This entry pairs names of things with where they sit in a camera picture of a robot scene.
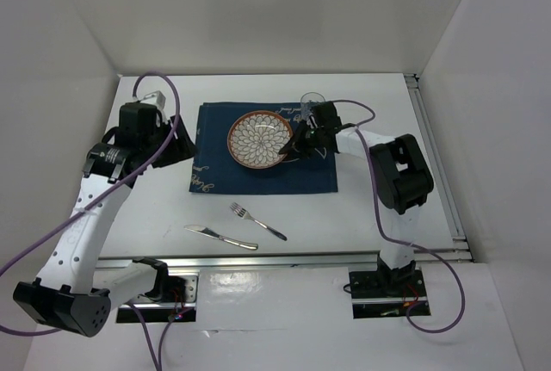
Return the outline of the blue fish placemat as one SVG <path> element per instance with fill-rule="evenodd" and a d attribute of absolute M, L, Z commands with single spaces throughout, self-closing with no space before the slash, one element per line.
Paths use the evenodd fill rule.
<path fill-rule="evenodd" d="M 335 155 L 324 149 L 309 158 L 286 158 L 266 170 L 253 170 L 236 162 L 227 147 L 227 135 L 241 116 L 268 110 L 295 129 L 298 102 L 205 102 L 199 107 L 195 154 L 189 192 L 210 195 L 312 195 L 338 192 Z"/>

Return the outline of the clear drinking glass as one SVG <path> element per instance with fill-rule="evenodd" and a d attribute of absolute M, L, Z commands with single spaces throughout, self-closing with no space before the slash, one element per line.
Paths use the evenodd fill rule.
<path fill-rule="evenodd" d="M 316 104 L 325 102 L 325 98 L 318 92 L 307 92 L 300 98 L 301 119 L 307 121 L 312 115 L 312 107 Z"/>

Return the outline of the patterned ceramic plate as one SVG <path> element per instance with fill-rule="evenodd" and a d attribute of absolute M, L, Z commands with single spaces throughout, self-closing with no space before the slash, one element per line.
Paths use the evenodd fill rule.
<path fill-rule="evenodd" d="M 240 165 L 265 170 L 287 156 L 280 150 L 291 140 L 293 129 L 283 117 L 268 110 L 257 110 L 239 117 L 227 134 L 227 148 Z"/>

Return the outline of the silver table knife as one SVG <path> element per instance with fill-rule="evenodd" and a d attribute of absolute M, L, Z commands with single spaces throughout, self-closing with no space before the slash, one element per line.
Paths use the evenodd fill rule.
<path fill-rule="evenodd" d="M 186 230 L 190 231 L 190 232 L 195 232 L 195 233 L 201 234 L 203 236 L 206 236 L 206 237 L 209 237 L 209 238 L 212 238 L 212 239 L 215 239 L 215 240 L 219 240 L 219 241 L 224 242 L 226 244 L 231 244 L 233 246 L 237 246 L 241 249 L 252 250 L 252 251 L 258 250 L 258 244 L 247 243 L 247 242 L 239 241 L 239 240 L 234 239 L 234 238 L 226 237 L 224 235 L 220 235 L 217 232 L 215 232 L 212 229 L 210 229 L 208 227 L 205 227 L 205 226 L 186 225 L 184 228 Z"/>

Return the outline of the silver fork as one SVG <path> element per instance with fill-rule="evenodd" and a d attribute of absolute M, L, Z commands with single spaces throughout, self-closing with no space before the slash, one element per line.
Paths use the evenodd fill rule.
<path fill-rule="evenodd" d="M 275 237 L 279 238 L 282 241 L 288 240 L 288 238 L 281 232 L 277 231 L 276 229 L 274 229 L 269 225 L 266 225 L 262 221 L 255 219 L 245 208 L 241 207 L 238 203 L 233 202 L 230 205 L 230 208 L 239 218 L 244 220 L 250 220 L 256 223 L 257 225 L 261 226 L 264 230 L 266 230 L 267 232 L 269 232 L 270 234 L 274 235 Z"/>

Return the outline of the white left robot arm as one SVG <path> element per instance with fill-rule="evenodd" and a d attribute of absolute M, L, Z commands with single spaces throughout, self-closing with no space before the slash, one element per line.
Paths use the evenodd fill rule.
<path fill-rule="evenodd" d="M 144 295 L 162 300 L 170 291 L 166 263 L 136 257 L 124 269 L 94 280 L 96 264 L 115 217 L 131 194 L 130 174 L 176 164 L 195 155 L 179 116 L 166 116 L 160 91 L 134 97 L 120 107 L 119 123 L 88 152 L 73 221 L 45 266 L 31 282 L 19 282 L 14 302 L 37 324 L 95 336 L 109 313 Z"/>

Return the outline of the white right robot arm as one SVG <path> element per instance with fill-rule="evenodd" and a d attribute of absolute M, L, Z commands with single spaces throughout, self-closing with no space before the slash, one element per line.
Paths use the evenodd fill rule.
<path fill-rule="evenodd" d="M 398 293 L 414 273 L 420 208 L 434 189 L 416 138 L 384 136 L 344 124 L 334 102 L 306 101 L 299 126 L 280 152 L 306 158 L 319 148 L 367 160 L 375 224 L 384 240 L 375 284 L 385 295 Z"/>

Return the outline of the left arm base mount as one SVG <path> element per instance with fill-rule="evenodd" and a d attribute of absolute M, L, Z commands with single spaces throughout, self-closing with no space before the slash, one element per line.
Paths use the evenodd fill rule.
<path fill-rule="evenodd" d="M 147 324 L 168 324 L 196 321 L 196 301 L 199 276 L 188 274 L 172 276 L 160 300 L 138 295 L 131 304 L 138 309 Z"/>

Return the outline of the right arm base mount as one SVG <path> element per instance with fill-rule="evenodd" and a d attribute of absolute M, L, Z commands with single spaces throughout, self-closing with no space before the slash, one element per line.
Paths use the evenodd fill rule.
<path fill-rule="evenodd" d="M 343 291 L 351 297 L 354 319 L 430 316 L 430 304 L 420 269 L 412 278 L 393 288 L 383 288 L 374 271 L 349 272 Z"/>

